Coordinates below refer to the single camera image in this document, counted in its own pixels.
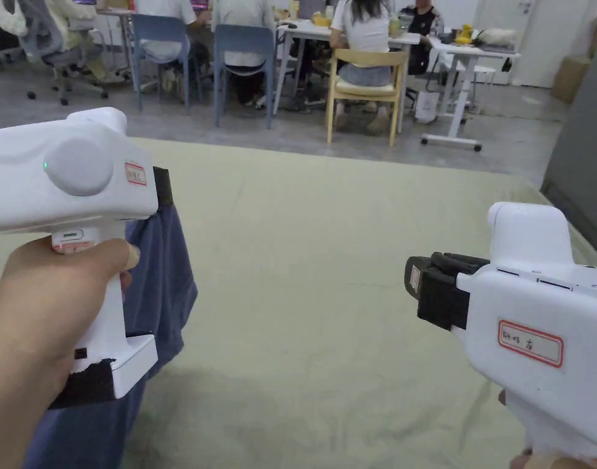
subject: round knob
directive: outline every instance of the round knob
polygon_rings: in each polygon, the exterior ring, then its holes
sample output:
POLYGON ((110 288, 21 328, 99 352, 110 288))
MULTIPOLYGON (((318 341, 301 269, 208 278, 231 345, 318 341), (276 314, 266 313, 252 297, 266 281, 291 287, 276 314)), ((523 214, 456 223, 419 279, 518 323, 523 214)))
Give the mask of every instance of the round knob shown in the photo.
POLYGON ((45 173, 60 190, 80 197, 101 192, 114 172, 111 158, 83 136, 56 142, 47 150, 44 165, 45 173))

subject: hand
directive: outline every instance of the hand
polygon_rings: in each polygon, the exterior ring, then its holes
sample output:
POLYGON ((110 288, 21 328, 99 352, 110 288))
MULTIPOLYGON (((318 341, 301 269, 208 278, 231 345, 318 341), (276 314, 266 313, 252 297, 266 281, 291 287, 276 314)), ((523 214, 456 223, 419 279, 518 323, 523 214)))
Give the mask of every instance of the hand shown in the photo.
MULTIPOLYGON (((44 369, 55 398, 72 368, 75 344, 104 302, 108 282, 139 258, 138 249, 122 239, 70 256, 53 252, 50 238, 22 245, 10 255, 0 283, 1 355, 44 369)), ((131 281, 130 274, 121 275, 123 287, 131 281)))
POLYGON ((197 22, 207 24, 212 21, 212 12, 210 10, 201 11, 197 15, 197 22))

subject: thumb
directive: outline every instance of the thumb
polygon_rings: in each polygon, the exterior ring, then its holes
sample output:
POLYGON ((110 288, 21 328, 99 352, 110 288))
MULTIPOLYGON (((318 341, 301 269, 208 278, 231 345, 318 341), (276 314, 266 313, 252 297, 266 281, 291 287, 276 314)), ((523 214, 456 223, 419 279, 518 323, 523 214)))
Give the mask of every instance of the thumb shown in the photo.
POLYGON ((124 239, 110 239, 71 257, 92 271, 92 275, 106 281, 125 270, 133 269, 140 261, 140 250, 124 239))

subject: handwritten label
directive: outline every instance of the handwritten label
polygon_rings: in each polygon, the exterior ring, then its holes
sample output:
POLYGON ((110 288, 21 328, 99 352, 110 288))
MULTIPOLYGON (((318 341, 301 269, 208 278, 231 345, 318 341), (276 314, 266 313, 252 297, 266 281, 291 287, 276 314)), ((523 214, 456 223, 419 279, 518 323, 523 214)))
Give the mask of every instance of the handwritten label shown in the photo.
POLYGON ((420 269, 415 265, 411 266, 411 277, 409 279, 411 288, 418 293, 418 284, 420 283, 420 269))
POLYGON ((545 365, 555 368, 563 366, 561 337, 501 319, 498 323, 498 343, 503 348, 545 365))
POLYGON ((147 175, 142 166, 130 162, 125 163, 125 174, 127 181, 138 186, 147 185, 147 175))

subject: white shirt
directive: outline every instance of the white shirt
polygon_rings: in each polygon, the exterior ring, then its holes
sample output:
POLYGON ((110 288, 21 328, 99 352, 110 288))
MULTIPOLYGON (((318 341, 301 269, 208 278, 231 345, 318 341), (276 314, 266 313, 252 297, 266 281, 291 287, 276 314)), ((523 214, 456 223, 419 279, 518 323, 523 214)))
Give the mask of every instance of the white shirt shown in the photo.
MULTIPOLYGON (((268 27, 273 33, 277 25, 269 0, 215 0, 212 11, 212 31, 218 24, 268 27)), ((259 67, 264 57, 243 52, 225 53, 225 63, 233 67, 259 67)))
POLYGON ((390 18, 387 8, 381 6, 380 18, 366 21, 358 18, 353 24, 352 0, 340 0, 335 8, 331 28, 346 34, 349 48, 354 51, 389 52, 390 18))
MULTIPOLYGON (((192 24, 197 20, 190 0, 136 0, 136 10, 141 15, 171 16, 192 24)), ((162 60, 176 59, 181 50, 181 43, 162 41, 144 41, 145 51, 162 60)))

